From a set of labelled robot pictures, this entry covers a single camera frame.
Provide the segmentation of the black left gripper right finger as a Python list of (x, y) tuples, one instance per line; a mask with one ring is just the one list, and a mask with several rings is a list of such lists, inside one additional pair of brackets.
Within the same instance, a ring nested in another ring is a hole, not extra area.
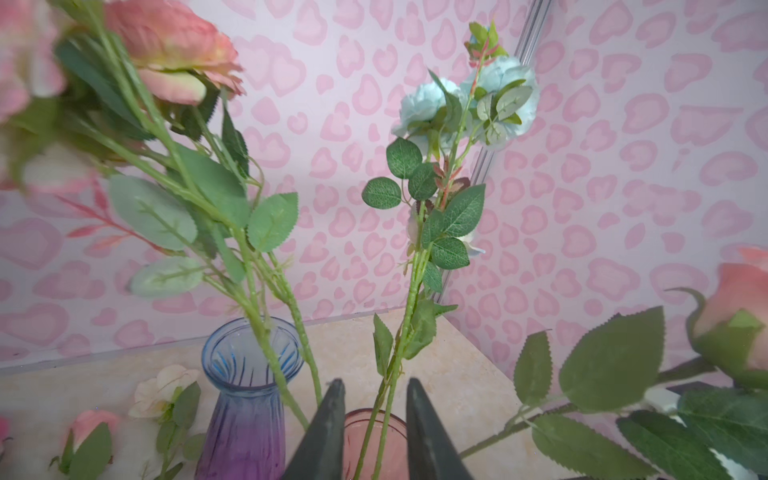
[(407, 458), (411, 480), (471, 480), (422, 383), (406, 394)]

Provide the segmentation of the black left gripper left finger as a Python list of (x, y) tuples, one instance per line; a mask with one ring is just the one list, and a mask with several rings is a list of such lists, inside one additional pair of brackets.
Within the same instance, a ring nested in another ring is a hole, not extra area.
[(334, 379), (286, 467), (283, 480), (340, 480), (343, 477), (345, 386)]

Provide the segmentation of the pink grey glass vase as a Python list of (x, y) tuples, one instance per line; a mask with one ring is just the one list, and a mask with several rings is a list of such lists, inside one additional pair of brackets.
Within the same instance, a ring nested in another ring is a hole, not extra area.
[[(358, 409), (348, 413), (345, 417), (343, 479), (354, 478), (371, 412), (370, 408)], [(384, 414), (384, 411), (380, 411), (376, 416), (360, 479), (372, 479), (379, 450)], [(390, 416), (379, 479), (409, 479), (407, 425), (396, 415)]]

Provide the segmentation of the blue purple glass vase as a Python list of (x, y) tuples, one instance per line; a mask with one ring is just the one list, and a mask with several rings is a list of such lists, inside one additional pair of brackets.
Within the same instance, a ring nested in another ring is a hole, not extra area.
[(219, 397), (195, 477), (279, 479), (286, 464), (284, 407), (247, 319), (230, 321), (208, 338), (202, 367)]

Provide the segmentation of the cream rose single stem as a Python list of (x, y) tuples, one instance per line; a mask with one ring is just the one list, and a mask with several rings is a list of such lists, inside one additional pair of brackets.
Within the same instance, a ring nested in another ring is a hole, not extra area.
[(203, 433), (192, 434), (202, 393), (200, 371), (174, 364), (140, 382), (128, 416), (158, 424), (155, 451), (161, 458), (156, 479), (175, 479), (187, 463), (201, 455)]

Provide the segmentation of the pink rosebud stem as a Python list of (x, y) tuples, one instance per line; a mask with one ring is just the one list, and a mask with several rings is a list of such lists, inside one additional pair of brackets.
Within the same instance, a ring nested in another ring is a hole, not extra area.
[(714, 293), (691, 290), (694, 357), (662, 368), (665, 315), (617, 314), (589, 330), (560, 367), (548, 335), (515, 363), (518, 412), (474, 455), (529, 431), (536, 449), (589, 479), (726, 479), (735, 463), (767, 474), (767, 253), (720, 265)]
[(88, 410), (69, 427), (64, 448), (48, 465), (68, 479), (97, 479), (113, 460), (114, 436), (120, 417), (106, 410)]

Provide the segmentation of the pale blue flower spray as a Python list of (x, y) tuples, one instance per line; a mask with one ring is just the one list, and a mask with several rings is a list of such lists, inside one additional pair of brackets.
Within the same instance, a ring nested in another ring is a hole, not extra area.
[(536, 117), (539, 87), (531, 68), (508, 54), (495, 24), (469, 25), (469, 77), (460, 85), (437, 74), (404, 97), (394, 140), (385, 154), (388, 175), (367, 182), (361, 197), (377, 210), (405, 206), (408, 278), (405, 312), (395, 331), (374, 320), (374, 353), (381, 383), (355, 479), (376, 479), (397, 384), (405, 361), (433, 342), (446, 313), (435, 300), (449, 271), (470, 264), (470, 238), (484, 210), (486, 188), (464, 175), (470, 151), (501, 148), (526, 133)]

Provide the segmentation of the pink white peony spray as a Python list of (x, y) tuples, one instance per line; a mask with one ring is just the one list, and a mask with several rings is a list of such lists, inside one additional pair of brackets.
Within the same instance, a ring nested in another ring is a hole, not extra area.
[(276, 299), (316, 372), (275, 254), (299, 200), (264, 191), (228, 107), (243, 94), (241, 71), (232, 40), (181, 1), (5, 1), (1, 183), (58, 193), (103, 178), (131, 234), (162, 255), (131, 278), (133, 294), (212, 286), (241, 309), (270, 366)]

